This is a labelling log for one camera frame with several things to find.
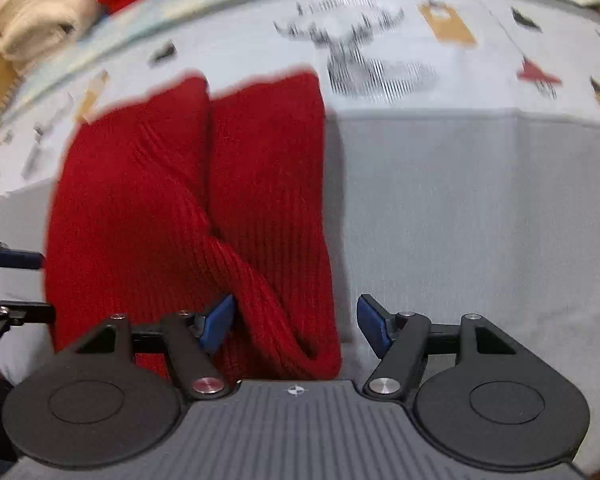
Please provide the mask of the dark red knit garment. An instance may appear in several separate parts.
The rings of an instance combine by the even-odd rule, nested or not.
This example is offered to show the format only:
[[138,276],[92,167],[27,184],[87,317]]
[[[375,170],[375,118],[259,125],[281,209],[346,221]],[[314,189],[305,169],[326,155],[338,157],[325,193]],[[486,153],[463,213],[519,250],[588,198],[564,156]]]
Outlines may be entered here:
[[212,359],[227,380],[336,377],[324,134],[310,70],[220,96],[193,74],[79,128],[46,236],[55,349],[115,313],[155,323],[233,296]]

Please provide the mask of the deer print bed sheet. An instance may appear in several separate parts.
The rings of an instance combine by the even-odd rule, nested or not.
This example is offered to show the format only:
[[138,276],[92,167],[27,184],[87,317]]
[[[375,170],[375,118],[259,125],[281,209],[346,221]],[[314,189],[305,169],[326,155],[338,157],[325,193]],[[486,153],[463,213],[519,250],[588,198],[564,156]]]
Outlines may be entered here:
[[102,112],[198,70],[212,92],[314,68],[327,107],[325,234],[342,374],[375,362],[368,292],[453,322],[485,314],[583,391],[600,469],[600,16],[556,0],[252,0],[130,41],[0,136],[0,237],[43,247],[50,193],[94,79]]

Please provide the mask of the folded cream blanket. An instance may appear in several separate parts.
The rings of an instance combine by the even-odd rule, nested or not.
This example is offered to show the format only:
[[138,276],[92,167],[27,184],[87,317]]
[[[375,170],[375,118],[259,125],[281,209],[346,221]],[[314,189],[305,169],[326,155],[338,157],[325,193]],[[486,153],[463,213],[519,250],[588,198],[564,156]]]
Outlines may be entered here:
[[102,16],[97,0],[0,0],[0,55],[21,66],[80,38]]

